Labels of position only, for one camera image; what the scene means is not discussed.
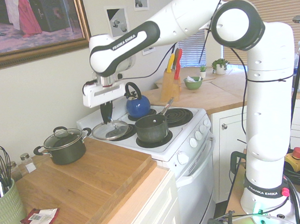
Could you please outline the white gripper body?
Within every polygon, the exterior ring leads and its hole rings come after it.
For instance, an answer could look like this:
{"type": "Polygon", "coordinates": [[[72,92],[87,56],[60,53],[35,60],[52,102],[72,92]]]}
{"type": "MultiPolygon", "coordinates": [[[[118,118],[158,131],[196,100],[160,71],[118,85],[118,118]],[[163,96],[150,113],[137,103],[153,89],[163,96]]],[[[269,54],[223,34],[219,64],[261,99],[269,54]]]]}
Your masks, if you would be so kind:
{"type": "Polygon", "coordinates": [[[83,87],[83,105],[89,108],[97,107],[106,102],[110,102],[125,94],[123,82],[116,82],[110,87],[101,84],[85,85],[83,87]]]}

